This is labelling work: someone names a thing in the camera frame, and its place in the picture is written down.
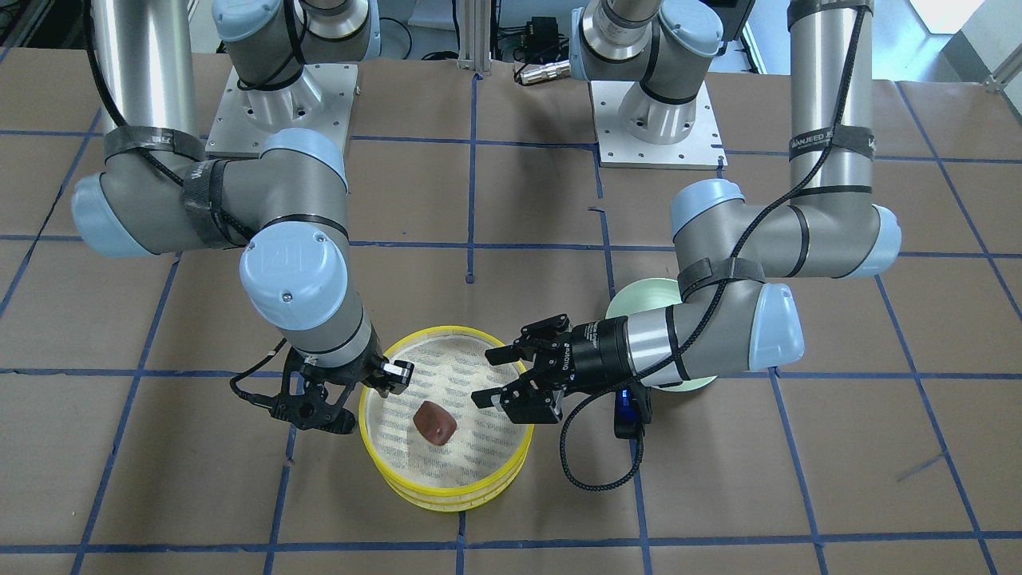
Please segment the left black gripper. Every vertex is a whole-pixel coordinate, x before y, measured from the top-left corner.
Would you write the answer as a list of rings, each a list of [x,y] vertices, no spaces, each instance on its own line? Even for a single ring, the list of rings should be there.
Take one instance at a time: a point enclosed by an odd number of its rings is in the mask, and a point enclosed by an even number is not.
[[[532,367],[500,388],[472,392],[475,408],[501,409],[514,423],[558,423],[566,395],[595,395],[631,378],[625,325],[617,317],[570,327],[565,315],[525,325],[510,345],[486,350],[485,360]]]

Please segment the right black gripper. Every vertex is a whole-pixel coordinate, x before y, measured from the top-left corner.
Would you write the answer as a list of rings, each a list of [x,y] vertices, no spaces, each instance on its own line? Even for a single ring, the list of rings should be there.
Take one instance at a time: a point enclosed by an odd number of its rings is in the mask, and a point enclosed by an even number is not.
[[[353,433],[358,421],[344,403],[358,383],[379,393],[384,361],[394,362],[377,351],[365,351],[342,367],[318,367],[291,351],[285,361],[281,392],[270,399],[270,416],[300,430]]]

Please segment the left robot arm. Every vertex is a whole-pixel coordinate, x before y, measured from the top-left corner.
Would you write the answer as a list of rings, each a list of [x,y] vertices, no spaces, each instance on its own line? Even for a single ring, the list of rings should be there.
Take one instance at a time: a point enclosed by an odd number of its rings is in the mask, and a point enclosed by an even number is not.
[[[671,213],[680,302],[570,327],[564,315],[525,325],[490,364],[528,360],[524,374],[475,391],[475,408],[515,423],[559,423],[565,396],[616,396],[618,436],[642,433],[650,390],[759,371],[803,356],[785,278],[875,276],[897,258],[897,217],[873,203],[872,1],[792,1],[792,189],[747,203],[716,178],[676,193]]]

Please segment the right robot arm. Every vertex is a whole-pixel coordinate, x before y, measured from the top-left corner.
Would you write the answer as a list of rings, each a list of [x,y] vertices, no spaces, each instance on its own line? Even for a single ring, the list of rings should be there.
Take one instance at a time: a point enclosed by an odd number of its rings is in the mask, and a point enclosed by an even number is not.
[[[275,396],[232,392],[300,430],[349,434],[364,383],[398,395],[413,365],[388,360],[349,269],[342,149],[307,127],[320,109],[307,63],[367,54],[366,1],[216,1],[216,32],[271,135],[251,159],[207,157],[195,129],[183,1],[85,1],[86,51],[110,119],[105,171],[77,182],[74,225],[109,258],[238,248],[256,312],[288,343]]]

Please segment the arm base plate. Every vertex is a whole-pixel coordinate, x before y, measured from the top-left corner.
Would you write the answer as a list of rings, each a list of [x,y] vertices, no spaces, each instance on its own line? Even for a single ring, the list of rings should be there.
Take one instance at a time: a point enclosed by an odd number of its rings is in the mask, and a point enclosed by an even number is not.
[[[654,101],[636,81],[591,81],[603,167],[715,170],[727,166],[706,85],[694,101]]]
[[[271,135],[297,127],[325,135],[344,152],[357,93],[354,63],[306,65],[295,83],[276,91],[242,91],[231,69],[205,150],[210,157],[257,157]]]

